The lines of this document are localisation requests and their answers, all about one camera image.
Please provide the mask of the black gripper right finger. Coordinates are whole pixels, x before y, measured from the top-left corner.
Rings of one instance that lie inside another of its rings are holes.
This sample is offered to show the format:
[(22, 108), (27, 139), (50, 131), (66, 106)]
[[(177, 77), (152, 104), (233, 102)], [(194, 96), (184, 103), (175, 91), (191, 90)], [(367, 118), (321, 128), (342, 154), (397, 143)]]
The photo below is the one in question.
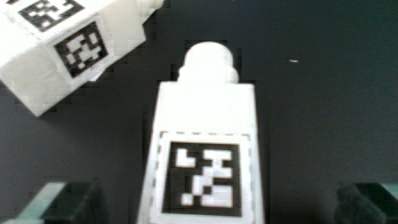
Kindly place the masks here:
[(398, 183), (340, 186), (336, 224), (398, 224)]

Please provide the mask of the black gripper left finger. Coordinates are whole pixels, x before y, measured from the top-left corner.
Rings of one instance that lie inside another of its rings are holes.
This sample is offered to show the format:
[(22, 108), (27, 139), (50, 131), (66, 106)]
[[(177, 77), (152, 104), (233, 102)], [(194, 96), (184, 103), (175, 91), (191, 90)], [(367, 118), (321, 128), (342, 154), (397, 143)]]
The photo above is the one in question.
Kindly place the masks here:
[(109, 224), (102, 185), (70, 182), (42, 215), (45, 224)]

